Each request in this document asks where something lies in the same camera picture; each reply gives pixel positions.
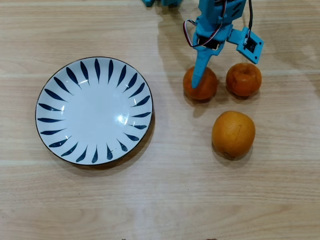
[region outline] orange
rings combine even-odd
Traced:
[[[215,73],[206,68],[201,82],[196,88],[192,88],[192,76],[195,67],[190,68],[183,77],[183,89],[185,94],[194,100],[208,100],[217,93],[218,80]]]
[[[260,70],[251,63],[238,63],[226,75],[228,90],[241,97],[248,97],[258,91],[261,83]]]
[[[234,158],[250,150],[255,136],[256,127],[252,119],[237,111],[224,112],[212,128],[215,150]]]

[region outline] wood grain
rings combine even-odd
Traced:
[[[265,41],[261,91],[239,100],[228,69],[246,61],[226,44],[209,67],[216,97],[194,104],[182,79],[195,64],[178,9],[140,0],[0,1],[1,240],[320,240],[320,2],[254,0]],[[249,11],[235,22],[248,24]],[[134,66],[152,91],[155,121],[124,159],[64,162],[35,127],[38,95],[62,66],[107,56]],[[250,153],[229,161],[211,146],[228,110],[257,128]]]

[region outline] white plate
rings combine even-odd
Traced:
[[[70,63],[42,89],[35,122],[45,146],[75,164],[98,165],[130,152],[152,119],[149,86],[130,65],[108,57]]]

